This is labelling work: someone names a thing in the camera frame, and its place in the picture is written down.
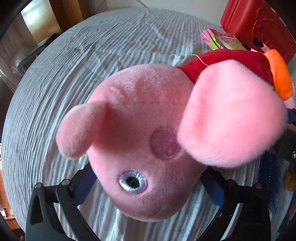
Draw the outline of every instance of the metal screw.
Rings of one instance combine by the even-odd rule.
[[[64,179],[62,181],[62,185],[68,185],[70,183],[70,180],[69,179]]]
[[[261,186],[260,183],[255,183],[253,187],[255,187],[257,189],[261,189],[262,188],[262,186]]]
[[[36,183],[34,187],[35,188],[40,188],[41,186],[42,186],[42,183]]]
[[[229,186],[235,186],[237,183],[235,182],[235,180],[232,180],[232,179],[228,179],[227,180],[227,183]]]

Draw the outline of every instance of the bedsheet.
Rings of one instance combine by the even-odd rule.
[[[204,29],[221,28],[186,14],[151,8],[127,8],[95,15],[58,37],[29,68],[19,84],[2,138],[3,178],[16,220],[25,229],[32,189],[37,182],[56,185],[88,162],[63,158],[55,143],[57,127],[74,105],[87,101],[111,74],[146,63],[182,65],[192,54],[209,51]],[[258,161],[219,170],[226,179],[253,185]],[[127,218],[110,202],[97,181],[79,209],[101,240],[196,240],[216,214],[201,183],[180,212],[146,223]],[[58,205],[66,234],[74,238]]]

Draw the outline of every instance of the plush toy head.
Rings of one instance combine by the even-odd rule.
[[[251,161],[286,122],[273,87],[237,61],[210,65],[196,85],[181,69],[146,64],[101,83],[64,117],[56,140],[66,157],[87,152],[122,213],[159,221],[181,209],[205,164]]]

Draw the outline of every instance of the blue fabric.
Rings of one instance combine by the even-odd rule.
[[[214,180],[208,170],[205,170],[205,172],[201,175],[200,180],[209,194],[213,204],[218,205],[221,208],[225,202],[224,190],[222,187]]]
[[[288,123],[292,124],[294,121],[296,121],[296,115],[293,110],[288,109]]]
[[[265,152],[260,157],[257,182],[261,184],[262,190],[266,194],[269,212],[272,215],[276,213],[277,202],[280,197],[281,183],[283,180],[282,162],[282,159],[270,152]]]
[[[96,180],[97,176],[93,169],[89,168],[81,182],[74,189],[74,203],[76,206],[84,203]]]
[[[278,229],[278,233],[281,233],[285,230],[285,228],[288,226],[288,222],[289,222],[289,210],[287,211],[285,217],[284,217],[284,220],[283,222],[281,223],[279,229]]]

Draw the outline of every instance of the red case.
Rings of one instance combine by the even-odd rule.
[[[264,0],[229,0],[221,26],[240,42],[262,52],[253,44],[257,37],[270,49],[276,49],[286,64],[296,53],[296,42],[289,29]]]

